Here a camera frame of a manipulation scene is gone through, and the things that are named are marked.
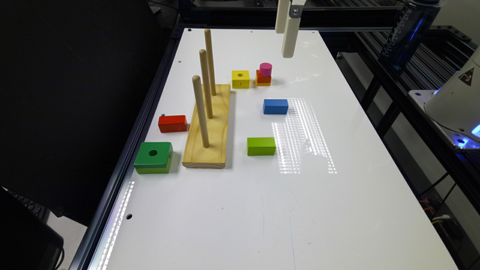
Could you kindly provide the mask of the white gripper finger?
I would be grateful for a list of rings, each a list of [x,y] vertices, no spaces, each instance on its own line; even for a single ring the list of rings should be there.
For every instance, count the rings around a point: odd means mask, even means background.
[[[283,34],[285,31],[287,16],[289,14],[290,0],[277,1],[277,16],[275,21],[275,31],[277,34]]]
[[[286,13],[282,55],[285,59],[293,57],[306,0],[292,0]]]

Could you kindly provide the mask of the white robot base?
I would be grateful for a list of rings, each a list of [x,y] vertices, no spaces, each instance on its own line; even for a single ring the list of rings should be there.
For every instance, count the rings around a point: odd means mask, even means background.
[[[412,90],[409,96],[453,149],[479,150],[479,51],[437,90]]]

